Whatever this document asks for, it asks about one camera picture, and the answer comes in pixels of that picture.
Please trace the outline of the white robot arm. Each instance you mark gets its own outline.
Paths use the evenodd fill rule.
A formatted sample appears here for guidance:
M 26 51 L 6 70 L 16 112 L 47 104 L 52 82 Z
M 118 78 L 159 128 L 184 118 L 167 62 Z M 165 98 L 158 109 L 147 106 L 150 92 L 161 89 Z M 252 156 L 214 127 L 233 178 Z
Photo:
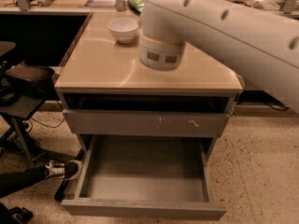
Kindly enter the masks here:
M 224 0 L 145 0 L 139 60 L 179 66 L 192 44 L 299 112 L 299 21 Z

